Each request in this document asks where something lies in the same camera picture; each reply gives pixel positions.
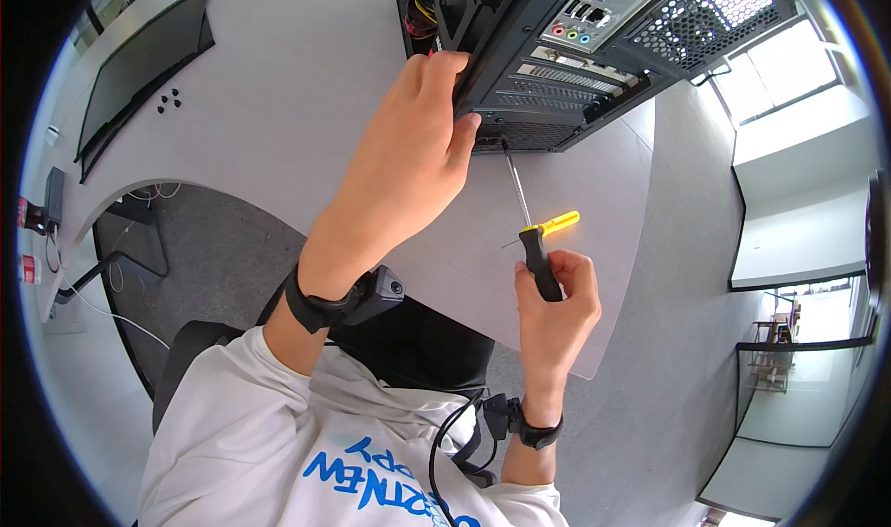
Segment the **white t-shirt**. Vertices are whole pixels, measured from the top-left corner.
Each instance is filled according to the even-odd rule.
[[[305,377],[253,328],[189,366],[151,444],[139,523],[447,526],[429,486],[429,452],[439,425],[466,402],[387,387],[334,346]],[[444,451],[465,444],[475,421],[464,413]],[[553,484],[477,488],[442,452],[436,479],[463,527],[566,525]]]

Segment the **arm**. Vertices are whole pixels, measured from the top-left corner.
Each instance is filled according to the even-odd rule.
[[[515,266],[520,359],[526,388],[523,416],[527,423],[539,428],[560,422],[569,369],[600,319],[597,278],[591,259],[569,251],[554,251],[548,256],[554,276],[566,291],[564,301],[542,299],[526,265]],[[502,468],[503,482],[550,484],[556,471],[556,444],[536,451],[524,446],[516,434],[510,439]]]
[[[297,286],[337,301],[366,271],[423,230],[464,187],[480,117],[452,123],[452,89],[469,55],[416,55],[369,122],[340,190],[319,214],[300,254]],[[263,327],[269,350],[309,376],[327,328],[309,334],[283,298]]]

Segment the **person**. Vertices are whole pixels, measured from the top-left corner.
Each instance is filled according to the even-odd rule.
[[[473,113],[452,118],[468,59],[442,51],[407,61],[309,232],[296,273],[304,296],[344,297],[462,190],[480,123]],[[536,428],[562,421],[569,370],[600,317],[591,260],[550,257],[562,302],[542,299],[523,263],[514,270],[522,414]],[[326,336],[310,334],[282,297],[263,326],[194,359],[150,447],[141,526],[447,525],[443,508],[468,527],[566,524],[554,444],[536,450],[513,435],[501,482],[487,488],[451,462],[473,431],[472,408],[436,455],[439,502],[431,444],[467,397],[390,386]]]

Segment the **black screwdriver handle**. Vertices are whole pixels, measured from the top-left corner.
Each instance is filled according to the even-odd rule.
[[[560,290],[557,278],[554,277],[553,270],[551,270],[551,259],[544,252],[542,229],[534,228],[521,231],[519,240],[526,247],[526,266],[536,278],[536,286],[538,286],[538,292],[542,294],[542,299],[551,302],[562,301],[563,292]]]

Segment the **computer case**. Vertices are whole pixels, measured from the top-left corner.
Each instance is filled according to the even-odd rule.
[[[400,19],[410,0],[397,0]],[[456,116],[477,152],[563,152],[795,15],[793,0],[429,0],[438,23],[407,55],[468,51]]]

